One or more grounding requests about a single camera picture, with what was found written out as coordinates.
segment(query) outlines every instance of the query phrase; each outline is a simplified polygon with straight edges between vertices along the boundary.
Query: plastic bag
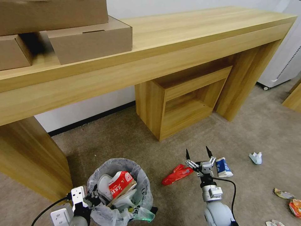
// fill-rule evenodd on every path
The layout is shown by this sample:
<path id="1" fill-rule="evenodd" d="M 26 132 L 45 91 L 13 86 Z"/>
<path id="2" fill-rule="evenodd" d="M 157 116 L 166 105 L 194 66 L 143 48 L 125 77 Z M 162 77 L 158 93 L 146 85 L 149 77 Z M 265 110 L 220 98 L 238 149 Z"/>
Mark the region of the plastic bag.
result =
<path id="1" fill-rule="evenodd" d="M 151 194 L 150 181 L 146 176 L 144 170 L 134 161 L 124 158 L 109 159 L 102 164 L 95 172 L 90 176 L 87 187 L 90 193 L 94 186 L 97 184 L 99 178 L 103 174 L 108 174 L 113 177 L 118 171 L 128 171 L 131 173 L 134 180 L 137 182 L 137 192 L 133 196 L 133 203 L 137 208 L 136 214 L 130 213 L 128 209 L 124 209 L 119 212 L 117 209 L 112 210 L 102 203 L 94 207 L 91 212 L 91 218 L 101 226 L 126 226 L 130 219 L 136 220 L 140 211 L 144 209 L 151 210 L 153 206 L 153 195 Z"/>
<path id="2" fill-rule="evenodd" d="M 176 168 L 174 168 L 173 173 L 168 175 L 166 178 L 162 180 L 163 185 L 170 185 L 173 182 L 180 180 L 190 174 L 193 173 L 193 169 L 190 167 L 186 167 L 182 164 L 178 165 Z"/>

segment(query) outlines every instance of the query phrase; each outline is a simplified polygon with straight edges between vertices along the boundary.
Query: black baseboard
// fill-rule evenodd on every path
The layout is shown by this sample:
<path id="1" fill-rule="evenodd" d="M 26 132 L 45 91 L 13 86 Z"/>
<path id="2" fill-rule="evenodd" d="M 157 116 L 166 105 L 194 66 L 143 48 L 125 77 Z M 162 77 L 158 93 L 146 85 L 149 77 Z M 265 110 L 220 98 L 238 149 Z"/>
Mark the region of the black baseboard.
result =
<path id="1" fill-rule="evenodd" d="M 95 120 L 98 120 L 100 118 L 103 118 L 105 116 L 108 116 L 110 114 L 113 114 L 113 113 L 116 113 L 118 111 L 121 111 L 121 110 L 124 110 L 128 107 L 131 107 L 131 106 L 134 106 L 136 104 L 136 101 L 132 101 L 132 102 L 129 102 L 127 104 L 124 104 L 124 105 L 121 105 L 121 106 L 118 106 L 116 108 L 113 108 L 111 110 L 108 110 L 108 111 L 105 111 L 103 113 L 100 113 L 100 114 L 97 114 L 97 115 L 94 115 L 94 116 L 91 116 L 89 118 L 86 118 L 86 119 L 83 119 L 83 120 L 80 120 L 78 122 L 75 122 L 75 123 L 72 123 L 70 125 L 67 125 L 67 126 L 64 126 L 62 128 L 59 128 L 59 129 L 56 129 L 54 131 L 51 131 L 49 132 L 49 136 L 55 136 L 55 135 L 58 135 L 60 133 L 63 133 L 63 132 L 66 132 L 66 131 L 69 131 L 71 129 L 74 129 L 74 128 L 77 128 L 79 126 L 82 126 L 84 124 L 87 124 L 89 122 L 92 122 L 92 121 L 95 121 Z"/>

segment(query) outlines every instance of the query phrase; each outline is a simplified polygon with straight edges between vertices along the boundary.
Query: table leg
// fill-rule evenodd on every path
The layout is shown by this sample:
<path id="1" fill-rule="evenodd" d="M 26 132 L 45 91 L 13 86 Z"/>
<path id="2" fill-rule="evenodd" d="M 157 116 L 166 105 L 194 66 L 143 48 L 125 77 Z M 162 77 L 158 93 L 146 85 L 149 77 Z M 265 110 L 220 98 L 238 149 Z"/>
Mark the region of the table leg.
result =
<path id="1" fill-rule="evenodd" d="M 72 189 L 66 156 L 35 117 L 0 126 L 0 171 L 51 201 Z"/>
<path id="2" fill-rule="evenodd" d="M 301 79 L 296 84 L 297 86 L 291 89 L 292 93 L 285 99 L 282 105 L 301 113 Z"/>
<path id="3" fill-rule="evenodd" d="M 233 68 L 214 107 L 232 121 L 248 97 L 282 40 L 277 40 L 236 54 Z"/>

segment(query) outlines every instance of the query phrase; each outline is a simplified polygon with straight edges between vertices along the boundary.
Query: small wooden cabinet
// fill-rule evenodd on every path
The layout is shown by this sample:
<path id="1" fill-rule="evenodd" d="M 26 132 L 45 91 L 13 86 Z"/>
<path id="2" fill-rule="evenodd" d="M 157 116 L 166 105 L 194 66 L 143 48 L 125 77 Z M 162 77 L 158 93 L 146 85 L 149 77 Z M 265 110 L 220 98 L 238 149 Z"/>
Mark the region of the small wooden cabinet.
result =
<path id="1" fill-rule="evenodd" d="M 211 114 L 231 68 L 219 59 L 135 85 L 137 114 L 163 140 Z"/>

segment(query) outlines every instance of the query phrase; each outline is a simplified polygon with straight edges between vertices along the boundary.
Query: box lid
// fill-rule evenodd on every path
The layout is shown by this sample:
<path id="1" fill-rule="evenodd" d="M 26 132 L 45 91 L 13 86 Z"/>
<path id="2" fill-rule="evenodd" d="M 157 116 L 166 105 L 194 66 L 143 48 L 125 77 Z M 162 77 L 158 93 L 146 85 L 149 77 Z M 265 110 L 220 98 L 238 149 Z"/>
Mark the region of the box lid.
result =
<path id="1" fill-rule="evenodd" d="M 79 35 L 79 34 L 89 33 L 89 32 L 109 31 L 109 30 L 116 30 L 116 29 L 129 28 L 129 27 L 130 27 L 129 25 L 109 16 L 109 21 L 106 24 L 96 24 L 96 25 L 89 25 L 84 27 L 50 30 L 47 31 L 47 34 L 48 37 L 51 39 L 51 38 L 56 38 L 61 36 Z"/>

